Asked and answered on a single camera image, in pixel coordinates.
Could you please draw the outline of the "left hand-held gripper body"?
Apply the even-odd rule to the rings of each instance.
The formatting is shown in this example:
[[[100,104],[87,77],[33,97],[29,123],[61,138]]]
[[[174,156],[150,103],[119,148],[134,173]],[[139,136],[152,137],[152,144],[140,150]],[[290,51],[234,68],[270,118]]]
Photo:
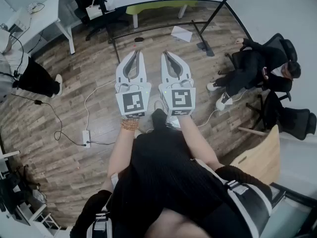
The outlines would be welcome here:
[[[136,119],[147,114],[151,83],[116,83],[117,103],[124,119]]]

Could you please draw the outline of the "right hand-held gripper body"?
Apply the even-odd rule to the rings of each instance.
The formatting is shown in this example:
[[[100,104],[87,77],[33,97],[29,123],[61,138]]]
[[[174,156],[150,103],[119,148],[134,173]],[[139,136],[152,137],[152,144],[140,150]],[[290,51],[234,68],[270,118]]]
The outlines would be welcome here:
[[[195,109],[196,88],[193,79],[161,83],[159,91],[168,117],[190,116]]]

